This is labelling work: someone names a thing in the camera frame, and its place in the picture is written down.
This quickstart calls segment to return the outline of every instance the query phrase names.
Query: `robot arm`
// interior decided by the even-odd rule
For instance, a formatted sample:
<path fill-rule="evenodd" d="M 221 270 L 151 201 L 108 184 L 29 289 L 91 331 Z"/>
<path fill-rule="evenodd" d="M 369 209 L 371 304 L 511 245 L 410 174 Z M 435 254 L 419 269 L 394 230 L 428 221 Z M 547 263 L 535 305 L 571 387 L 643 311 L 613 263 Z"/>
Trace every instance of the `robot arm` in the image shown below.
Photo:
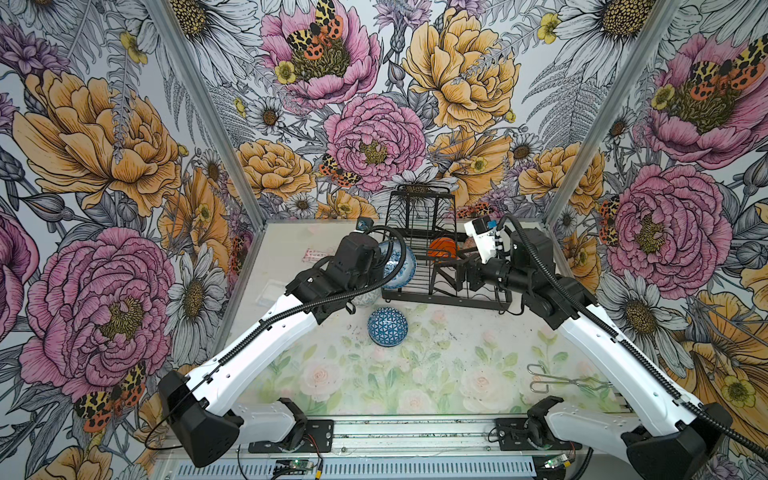
<path fill-rule="evenodd" d="M 271 441 L 288 450 L 298 446 L 306 417 L 290 400 L 247 408 L 238 405 L 237 398 L 296 339 L 354 296 L 381 287 L 397 274 L 405 256 L 383 277 L 388 258 L 363 232 L 386 227 L 371 225 L 372 221 L 361 219 L 359 231 L 342 240 L 325 270 L 316 265 L 299 273 L 264 318 L 214 358 L 186 377 L 170 372 L 161 380 L 164 414 L 196 466 L 215 461 L 235 442 Z M 723 438 L 722 430 L 701 416 L 708 415 L 722 427 L 730 425 L 727 412 L 717 404 L 703 406 L 672 382 L 634 347 L 577 280 L 555 276 L 553 245 L 543 233 L 526 230 L 522 242 L 518 235 L 522 232 L 517 231 L 522 228 L 519 223 L 515 226 L 514 234 L 508 230 L 511 246 L 504 251 L 500 228 L 490 219 L 467 224 L 480 255 L 464 257 L 462 281 L 472 290 L 489 283 L 521 292 L 525 305 L 588 356 L 637 413 L 627 417 L 580 412 L 562 399 L 548 397 L 528 412 L 531 437 L 593 446 L 630 462 L 645 478 L 689 478 Z M 404 250 L 402 236 L 390 233 Z M 669 465 L 666 458 L 673 459 Z"/>

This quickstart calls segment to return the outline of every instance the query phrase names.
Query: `black metal dish rack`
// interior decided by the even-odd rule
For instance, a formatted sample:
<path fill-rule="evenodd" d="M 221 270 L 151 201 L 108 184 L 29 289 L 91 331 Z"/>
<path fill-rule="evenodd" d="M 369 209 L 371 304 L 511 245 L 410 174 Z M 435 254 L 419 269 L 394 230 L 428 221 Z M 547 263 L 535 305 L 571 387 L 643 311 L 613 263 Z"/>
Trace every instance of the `black metal dish rack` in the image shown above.
<path fill-rule="evenodd" d="M 429 248 L 432 241 L 448 237 L 456 242 L 467 240 L 466 233 L 456 228 L 455 199 L 447 188 L 427 185 L 400 185 L 389 195 L 385 225 L 396 228 L 416 257 L 416 272 L 403 288 L 383 290 L 386 301 L 402 300 L 417 303 L 468 306 L 506 311 L 511 304 L 511 292 L 498 287 L 483 286 L 472 292 L 466 288 L 461 258 L 476 249 L 453 252 Z"/>

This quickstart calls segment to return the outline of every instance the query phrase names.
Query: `orange plate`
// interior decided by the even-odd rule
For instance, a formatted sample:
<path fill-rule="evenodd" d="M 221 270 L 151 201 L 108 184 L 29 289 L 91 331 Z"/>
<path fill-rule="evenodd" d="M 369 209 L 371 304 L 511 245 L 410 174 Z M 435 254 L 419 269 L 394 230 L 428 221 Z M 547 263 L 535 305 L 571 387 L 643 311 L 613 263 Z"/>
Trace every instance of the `orange plate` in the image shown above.
<path fill-rule="evenodd" d="M 452 238 L 440 237 L 435 238 L 429 244 L 427 255 L 430 257 L 456 258 L 456 250 L 456 242 Z"/>

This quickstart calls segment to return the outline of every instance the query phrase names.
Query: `blue and white plate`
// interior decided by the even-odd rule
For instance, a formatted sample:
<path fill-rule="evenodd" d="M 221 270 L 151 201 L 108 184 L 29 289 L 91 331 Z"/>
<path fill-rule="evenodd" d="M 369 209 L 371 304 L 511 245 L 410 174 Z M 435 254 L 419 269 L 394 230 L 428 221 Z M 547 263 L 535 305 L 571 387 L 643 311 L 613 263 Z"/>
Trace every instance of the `blue and white plate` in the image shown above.
<path fill-rule="evenodd" d="M 385 306 L 371 313 L 368 334 L 380 346 L 398 345 L 408 335 L 408 320 L 399 310 Z"/>
<path fill-rule="evenodd" d="M 389 241 L 379 243 L 379 249 L 384 255 L 389 248 Z M 389 257 L 389 261 L 384 266 L 384 276 L 389 275 L 397 266 L 400 261 L 400 243 L 395 241 L 392 245 L 392 255 Z M 416 255 L 406 245 L 406 262 L 402 265 L 402 269 L 397 273 L 395 278 L 391 279 L 385 286 L 387 290 L 397 290 L 403 288 L 408 282 L 411 281 L 416 273 Z"/>

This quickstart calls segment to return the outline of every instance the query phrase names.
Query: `wire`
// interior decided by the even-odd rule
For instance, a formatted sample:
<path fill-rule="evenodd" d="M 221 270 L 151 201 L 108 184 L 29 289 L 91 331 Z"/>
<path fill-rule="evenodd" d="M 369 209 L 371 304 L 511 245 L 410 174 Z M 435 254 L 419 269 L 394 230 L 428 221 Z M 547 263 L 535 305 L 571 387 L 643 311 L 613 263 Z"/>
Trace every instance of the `wire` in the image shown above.
<path fill-rule="evenodd" d="M 493 428 L 491 429 L 491 431 L 490 431 L 490 432 L 488 432 L 488 435 L 486 436 L 486 438 L 488 439 L 488 443 L 496 443 L 496 442 L 498 442 L 498 441 L 500 441 L 500 440 L 501 440 L 501 439 L 499 438 L 499 436 L 498 436 L 498 433 L 496 434 L 496 440 L 491 440 L 491 434 L 492 434 L 493 432 L 498 432 L 498 426 L 496 426 L 496 427 L 493 427 Z"/>
<path fill-rule="evenodd" d="M 243 471 L 243 466 L 240 464 L 240 447 L 241 445 L 237 446 L 237 467 L 240 469 L 240 474 L 243 476 L 243 479 L 249 480 L 248 477 L 245 476 L 245 472 Z"/>
<path fill-rule="evenodd" d="M 589 461 L 592 460 L 593 453 L 594 449 L 590 447 L 589 450 L 587 450 L 587 456 L 584 457 L 584 461 L 581 463 L 581 465 L 578 466 L 578 470 L 576 473 L 574 473 L 574 476 L 572 476 L 570 480 L 579 480 L 584 475 L 584 472 L 587 471 L 587 467 L 589 466 Z"/>
<path fill-rule="evenodd" d="M 406 239 L 405 237 L 397 230 L 391 227 L 387 227 L 385 225 L 376 225 L 372 227 L 370 230 L 368 230 L 365 233 L 370 232 L 388 232 L 391 236 L 394 236 L 398 242 L 400 243 L 400 251 L 405 252 L 406 251 Z M 229 352 L 225 353 L 221 358 L 219 358 L 219 364 L 216 365 L 216 368 L 211 370 L 208 374 L 206 374 L 203 379 L 195 385 L 192 390 L 187 392 L 185 396 L 177 402 L 177 404 L 168 412 L 167 415 L 165 415 L 153 428 L 150 430 L 149 434 L 147 435 L 147 438 L 144 440 L 144 447 L 147 450 L 154 450 L 156 452 L 163 451 L 163 450 L 174 450 L 174 449 L 180 449 L 183 447 L 183 445 L 174 445 L 172 447 L 159 447 L 155 448 L 149 445 L 149 440 L 152 438 L 152 435 L 154 432 L 160 427 L 160 425 L 163 425 L 165 422 L 168 421 L 171 415 L 174 414 L 176 409 L 179 408 L 184 403 L 184 400 L 187 399 L 188 396 L 192 395 L 192 393 L 197 390 L 198 387 L 203 385 L 204 382 L 207 382 L 210 380 L 211 376 L 216 373 L 222 366 L 224 366 L 226 363 L 228 363 L 232 358 L 237 356 L 238 353 L 240 353 L 246 346 L 248 346 L 249 343 L 253 342 L 256 337 L 258 337 L 263 331 L 269 329 L 273 323 L 277 323 L 282 319 L 286 319 L 289 316 L 296 315 L 299 312 L 303 312 L 305 310 L 311 310 L 321 305 L 326 305 L 327 303 L 335 303 L 339 302 L 340 300 L 349 300 L 352 299 L 358 295 L 363 295 L 364 293 L 372 292 L 373 290 L 376 290 L 378 288 L 381 288 L 382 286 L 386 285 L 391 279 L 395 278 L 395 276 L 400 272 L 402 269 L 402 266 L 406 264 L 406 255 L 401 255 L 400 260 L 398 261 L 397 265 L 395 265 L 395 268 L 392 269 L 391 272 L 389 272 L 389 275 L 385 276 L 378 282 L 374 282 L 371 285 L 368 285 L 360 290 L 353 290 L 352 292 L 346 292 L 346 293 L 338 293 L 336 295 L 328 296 L 326 298 L 320 299 L 320 300 L 314 300 L 312 302 L 302 303 L 301 305 L 295 306 L 293 308 L 290 308 L 288 310 L 284 310 L 283 312 L 276 313 L 275 315 L 271 316 L 268 319 L 262 319 L 260 321 L 260 325 L 248 336 L 243 339 L 241 342 L 239 342 L 235 347 L 233 347 Z"/>
<path fill-rule="evenodd" d="M 512 222 L 512 224 L 515 226 L 515 231 L 518 232 L 518 235 L 520 236 L 520 241 L 523 244 L 523 247 L 528 252 L 528 255 L 531 256 L 533 261 L 536 263 L 536 266 L 538 267 L 539 271 L 545 276 L 547 281 L 550 285 L 552 285 L 552 288 L 557 291 L 557 293 L 560 294 L 560 296 L 563 297 L 568 303 L 570 303 L 576 310 L 578 310 L 579 313 L 586 316 L 589 320 L 591 320 L 595 325 L 599 326 L 603 331 L 605 331 L 608 335 L 611 336 L 611 338 L 616 338 L 619 336 L 619 332 L 617 332 L 615 329 L 613 329 L 611 326 L 609 326 L 606 322 L 600 319 L 597 315 L 592 313 L 587 307 L 579 303 L 571 294 L 568 292 L 568 290 L 563 287 L 560 282 L 558 282 L 557 277 L 552 273 L 550 270 L 547 269 L 547 267 L 544 265 L 544 262 L 541 260 L 540 256 L 538 255 L 538 252 L 536 248 L 533 246 L 531 241 L 528 239 L 528 235 L 525 233 L 525 230 L 523 229 L 522 225 L 520 224 L 520 221 L 515 218 L 512 214 L 506 214 L 502 217 L 501 222 L 496 227 L 497 230 L 500 230 L 506 221 Z M 667 393 L 675 400 L 680 400 L 682 398 L 682 394 L 680 391 L 675 388 L 675 386 L 672 384 L 672 382 L 653 364 L 651 363 L 648 358 L 646 358 L 635 345 L 633 345 L 630 341 L 627 339 L 622 339 L 619 341 L 619 343 L 638 361 L 640 364 L 661 384 L 662 387 L 664 387 L 664 390 L 667 391 Z M 752 440 L 749 440 L 744 435 L 741 435 L 739 432 L 736 432 L 730 427 L 727 427 L 723 425 L 722 423 L 718 422 L 716 419 L 712 418 L 711 415 L 703 411 L 698 406 L 694 405 L 691 402 L 680 402 L 680 405 L 682 405 L 685 409 L 687 409 L 689 412 L 693 413 L 696 417 L 698 417 L 700 420 L 708 424 L 713 429 L 717 430 L 718 432 L 722 433 L 723 435 L 731 438 L 732 440 L 736 441 L 737 443 L 740 443 L 744 447 L 748 448 L 752 452 L 754 452 L 756 455 L 761 457 L 763 460 L 768 462 L 768 450 L 764 449 L 760 445 L 757 445 Z"/>

